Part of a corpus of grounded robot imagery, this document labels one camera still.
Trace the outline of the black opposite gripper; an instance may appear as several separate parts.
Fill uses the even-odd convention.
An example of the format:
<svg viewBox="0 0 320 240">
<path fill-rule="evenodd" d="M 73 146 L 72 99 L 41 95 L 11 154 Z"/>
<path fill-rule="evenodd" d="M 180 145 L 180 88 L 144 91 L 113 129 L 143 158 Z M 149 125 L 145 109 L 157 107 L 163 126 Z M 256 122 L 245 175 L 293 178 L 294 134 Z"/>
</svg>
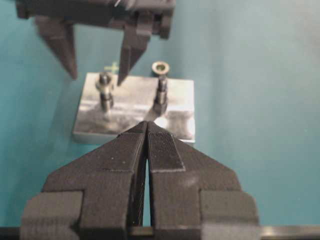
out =
<svg viewBox="0 0 320 240">
<path fill-rule="evenodd" d="M 72 79 L 78 77 L 74 24 L 124 29 L 117 85 L 144 54 L 151 35 L 167 39 L 174 0 L 17 0 L 17 15 L 35 17 L 42 40 Z"/>
</svg>

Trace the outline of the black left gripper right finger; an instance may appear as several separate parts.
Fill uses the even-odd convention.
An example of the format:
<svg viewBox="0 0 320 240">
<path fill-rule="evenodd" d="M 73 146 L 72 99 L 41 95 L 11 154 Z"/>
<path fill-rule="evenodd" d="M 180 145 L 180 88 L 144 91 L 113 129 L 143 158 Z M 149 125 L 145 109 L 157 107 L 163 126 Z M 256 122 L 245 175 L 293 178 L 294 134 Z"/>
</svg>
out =
<svg viewBox="0 0 320 240">
<path fill-rule="evenodd" d="M 257 240 L 255 200 L 236 173 L 147 125 L 151 223 L 157 240 Z"/>
</svg>

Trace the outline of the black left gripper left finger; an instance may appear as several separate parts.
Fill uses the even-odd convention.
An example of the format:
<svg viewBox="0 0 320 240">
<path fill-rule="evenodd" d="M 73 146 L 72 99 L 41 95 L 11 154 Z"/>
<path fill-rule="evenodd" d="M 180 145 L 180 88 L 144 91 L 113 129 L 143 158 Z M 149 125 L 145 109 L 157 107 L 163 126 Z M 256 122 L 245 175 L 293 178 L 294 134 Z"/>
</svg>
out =
<svg viewBox="0 0 320 240">
<path fill-rule="evenodd" d="M 147 123 L 53 171 L 21 219 L 22 240 L 125 240 L 141 223 Z"/>
</svg>

